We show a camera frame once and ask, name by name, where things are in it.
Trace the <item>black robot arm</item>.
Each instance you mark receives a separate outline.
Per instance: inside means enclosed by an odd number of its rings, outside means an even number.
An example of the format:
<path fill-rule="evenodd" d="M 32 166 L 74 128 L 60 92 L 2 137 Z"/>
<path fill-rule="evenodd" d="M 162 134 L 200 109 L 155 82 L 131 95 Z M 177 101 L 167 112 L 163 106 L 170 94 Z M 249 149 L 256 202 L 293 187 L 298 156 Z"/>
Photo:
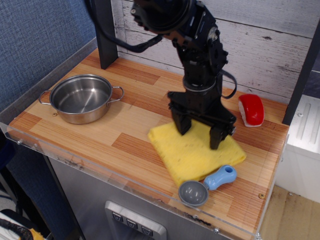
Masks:
<path fill-rule="evenodd" d="M 228 52 L 220 42 L 216 19 L 199 0 L 136 0 L 131 14 L 139 26 L 171 40 L 184 69 L 185 92 L 170 91 L 169 108 L 184 135 L 192 120 L 210 126 L 210 148 L 235 132 L 236 117 L 221 102 Z"/>

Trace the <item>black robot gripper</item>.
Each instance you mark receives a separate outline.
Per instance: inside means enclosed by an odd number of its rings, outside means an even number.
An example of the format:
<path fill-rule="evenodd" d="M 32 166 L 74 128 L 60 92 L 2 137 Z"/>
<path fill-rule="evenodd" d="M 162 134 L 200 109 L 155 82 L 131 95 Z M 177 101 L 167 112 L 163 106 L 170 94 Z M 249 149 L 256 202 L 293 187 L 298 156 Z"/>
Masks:
<path fill-rule="evenodd" d="M 227 110 L 221 101 L 221 90 L 216 87 L 204 91 L 170 91 L 169 108 L 178 132 L 184 135 L 194 119 L 211 127 L 210 148 L 217 150 L 221 141 L 235 133 L 236 117 Z"/>

